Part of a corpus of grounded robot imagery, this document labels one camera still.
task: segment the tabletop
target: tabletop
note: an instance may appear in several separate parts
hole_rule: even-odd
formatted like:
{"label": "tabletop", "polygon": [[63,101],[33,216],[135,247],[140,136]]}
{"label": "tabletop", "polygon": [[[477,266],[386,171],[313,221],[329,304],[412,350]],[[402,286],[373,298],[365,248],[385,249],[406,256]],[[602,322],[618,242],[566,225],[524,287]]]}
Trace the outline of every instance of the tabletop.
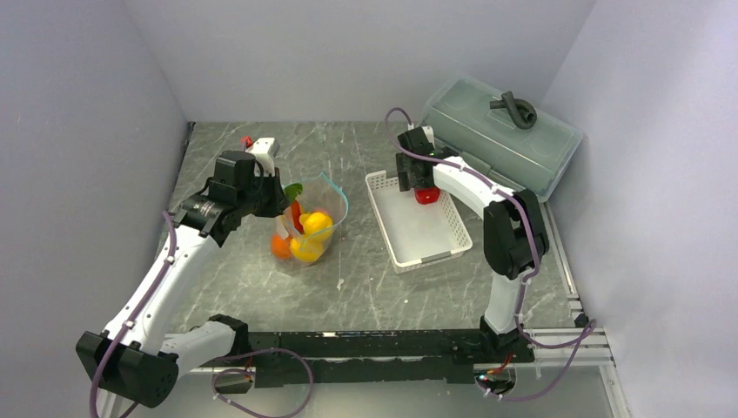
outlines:
{"label": "tabletop", "polygon": [[[402,132],[405,124],[393,123]],[[396,150],[376,122],[197,123],[171,196],[170,209],[199,190],[216,157],[240,149],[243,136],[274,137],[283,185],[324,172],[340,186],[350,209],[329,253],[302,268],[270,252],[272,219],[249,217],[205,265],[170,331],[186,332],[214,314],[249,324],[252,331],[476,328],[489,301],[492,271],[482,252],[482,221],[456,207],[473,247],[461,257],[396,274],[370,204],[367,173],[394,170]],[[572,327],[563,268],[555,251],[527,291],[528,327]]]}

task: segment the gray wall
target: gray wall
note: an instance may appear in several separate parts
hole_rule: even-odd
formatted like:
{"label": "gray wall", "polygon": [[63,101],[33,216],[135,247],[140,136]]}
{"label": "gray wall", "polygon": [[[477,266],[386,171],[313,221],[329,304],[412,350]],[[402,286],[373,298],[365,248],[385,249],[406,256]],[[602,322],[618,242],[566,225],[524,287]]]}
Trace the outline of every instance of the gray wall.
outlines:
{"label": "gray wall", "polygon": [[190,120],[420,118],[456,71],[539,103],[594,0],[126,0]]}
{"label": "gray wall", "polygon": [[151,263],[185,134],[114,0],[0,3],[0,415],[85,416],[74,353]]}
{"label": "gray wall", "polygon": [[736,22],[599,1],[545,98],[588,134],[553,208],[634,417],[738,410]]}

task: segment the transparent container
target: transparent container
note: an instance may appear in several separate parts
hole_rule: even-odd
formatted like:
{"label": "transparent container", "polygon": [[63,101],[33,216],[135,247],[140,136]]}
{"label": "transparent container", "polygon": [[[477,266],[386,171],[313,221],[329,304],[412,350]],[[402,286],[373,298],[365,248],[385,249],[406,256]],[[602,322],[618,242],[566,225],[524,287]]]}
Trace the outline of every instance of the transparent container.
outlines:
{"label": "transparent container", "polygon": [[299,181],[301,192],[295,205],[275,219],[272,255],[278,259],[309,266],[320,260],[330,246],[336,228],[348,214],[348,199],[325,174]]}
{"label": "transparent container", "polygon": [[538,109],[535,126],[522,130],[506,110],[490,110],[489,102],[501,95],[478,80],[456,77],[428,100],[422,124],[475,170],[513,189],[530,189],[546,201],[584,134]]}

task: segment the orange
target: orange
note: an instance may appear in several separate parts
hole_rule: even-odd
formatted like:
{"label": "orange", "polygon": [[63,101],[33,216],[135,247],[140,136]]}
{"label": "orange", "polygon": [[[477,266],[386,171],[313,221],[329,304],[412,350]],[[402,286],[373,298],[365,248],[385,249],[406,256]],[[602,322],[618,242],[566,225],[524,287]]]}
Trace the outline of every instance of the orange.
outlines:
{"label": "orange", "polygon": [[292,238],[283,239],[278,233],[272,235],[272,254],[278,259],[289,259],[292,256],[290,241]]}

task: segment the red object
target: red object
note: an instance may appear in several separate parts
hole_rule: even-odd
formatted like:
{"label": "red object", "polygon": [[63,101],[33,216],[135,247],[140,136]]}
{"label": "red object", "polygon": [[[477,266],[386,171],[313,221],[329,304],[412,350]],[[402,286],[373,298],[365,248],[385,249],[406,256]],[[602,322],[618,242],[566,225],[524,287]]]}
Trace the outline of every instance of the red object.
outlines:
{"label": "red object", "polygon": [[440,189],[438,187],[430,187],[428,189],[415,189],[415,200],[421,205],[433,203],[440,197]]}
{"label": "red object", "polygon": [[295,229],[297,229],[299,233],[305,233],[305,230],[302,229],[302,224],[299,223],[300,210],[297,200],[292,202],[290,205],[290,211],[292,212],[292,224],[295,225]]}
{"label": "red object", "polygon": [[248,150],[253,146],[253,139],[252,137],[243,137],[241,138],[241,143],[244,144],[244,149]]}

